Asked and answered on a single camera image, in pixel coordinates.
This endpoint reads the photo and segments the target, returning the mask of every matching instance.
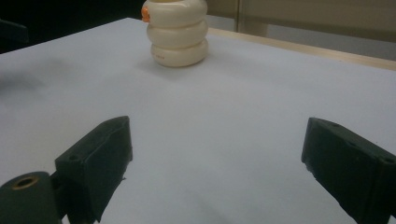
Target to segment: screw hole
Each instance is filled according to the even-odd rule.
[[[27,189],[31,186],[33,186],[35,183],[37,183],[38,177],[36,176],[28,176],[25,178],[22,178],[15,183],[15,185],[12,187],[12,189],[18,190],[18,189]]]

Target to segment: table edge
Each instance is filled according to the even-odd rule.
[[[383,68],[383,69],[396,71],[396,62],[391,60],[368,57],[359,54],[337,51],[333,49],[322,49],[318,47],[295,44],[287,41],[276,40],[262,36],[246,35],[246,34],[226,31],[226,30],[215,29],[215,28],[209,28],[208,33],[211,35],[226,36],[230,38],[245,40],[248,42],[268,45],[276,48],[288,49],[301,53],[317,55],[341,62],[357,63],[357,64],[372,66],[376,68]]]

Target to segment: white stacked rings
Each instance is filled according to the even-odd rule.
[[[148,13],[147,34],[157,63],[187,66],[207,55],[205,0],[147,0],[143,9]]]
[[[205,18],[205,0],[146,1],[149,23],[156,27],[175,28],[192,25]]]

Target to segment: white tabletop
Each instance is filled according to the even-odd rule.
[[[0,184],[97,124],[131,118],[134,161],[102,223],[355,223],[305,169],[309,117],[396,154],[396,72],[218,35],[207,58],[152,61],[125,19],[0,55]]]

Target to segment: orange sticker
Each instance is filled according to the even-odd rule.
[[[149,22],[149,9],[148,7],[142,7],[142,21]]]

